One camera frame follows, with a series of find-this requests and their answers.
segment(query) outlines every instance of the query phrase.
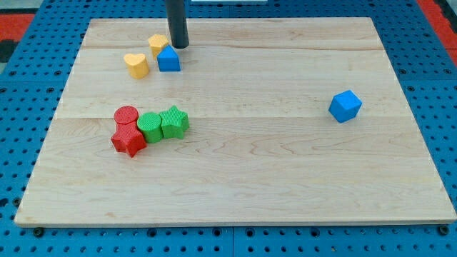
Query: blue block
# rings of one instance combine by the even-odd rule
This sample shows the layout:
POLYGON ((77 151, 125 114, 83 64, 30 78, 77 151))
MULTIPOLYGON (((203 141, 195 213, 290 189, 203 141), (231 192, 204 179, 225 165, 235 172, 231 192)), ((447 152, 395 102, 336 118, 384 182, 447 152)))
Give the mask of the blue block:
POLYGON ((354 118, 361 106, 362 101, 354 92, 347 90, 333 97, 328 111, 338 122, 343 123, 354 118))
POLYGON ((160 71, 181 71, 179 56, 171 46, 167 46, 157 56, 157 63, 160 71))

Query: red star block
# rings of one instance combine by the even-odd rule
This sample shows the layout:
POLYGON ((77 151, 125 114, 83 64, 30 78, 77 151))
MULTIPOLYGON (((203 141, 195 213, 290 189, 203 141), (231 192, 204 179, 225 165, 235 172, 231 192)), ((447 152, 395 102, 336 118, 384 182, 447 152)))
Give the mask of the red star block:
POLYGON ((143 134, 136 127, 138 111, 132 106, 123 106, 114 113, 116 133, 111 137, 114 148, 134 157, 136 152, 146 148, 143 134))

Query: yellow block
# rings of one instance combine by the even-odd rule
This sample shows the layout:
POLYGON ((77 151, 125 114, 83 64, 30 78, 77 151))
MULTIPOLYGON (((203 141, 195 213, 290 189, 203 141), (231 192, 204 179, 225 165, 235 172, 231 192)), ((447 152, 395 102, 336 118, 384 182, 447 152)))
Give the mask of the yellow block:
POLYGON ((169 45, 169 40, 165 35, 155 34, 148 39, 149 47, 151 47, 152 56, 157 60, 157 56, 169 45))
POLYGON ((126 54, 124 61, 126 62, 130 76, 135 79, 141 79, 148 75, 149 67, 145 54, 126 54))

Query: green star block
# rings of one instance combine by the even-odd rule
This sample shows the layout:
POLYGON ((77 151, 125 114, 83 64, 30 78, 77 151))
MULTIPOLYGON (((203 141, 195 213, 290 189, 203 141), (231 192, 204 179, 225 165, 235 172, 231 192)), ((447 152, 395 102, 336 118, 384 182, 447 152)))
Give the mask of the green star block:
POLYGON ((162 118, 158 114, 149 112, 138 118, 136 126, 142 132, 146 142, 157 143, 164 137, 161 123, 162 118))
POLYGON ((165 138, 184 138, 184 132, 189 128, 189 118, 176 106, 160 113, 162 118, 162 131, 165 138))

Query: yellow heart block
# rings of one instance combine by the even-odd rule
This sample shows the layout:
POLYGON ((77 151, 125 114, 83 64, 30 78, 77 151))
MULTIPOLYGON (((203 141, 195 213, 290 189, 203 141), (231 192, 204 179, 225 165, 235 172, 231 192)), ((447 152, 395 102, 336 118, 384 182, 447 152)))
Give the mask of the yellow heart block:
POLYGON ((130 76, 133 78, 141 79, 148 75, 149 66, 145 54, 126 54, 124 61, 126 62, 130 76))
POLYGON ((155 34, 148 39, 149 47, 152 51, 154 60, 157 60, 157 56, 169 45, 169 40, 165 35, 155 34))

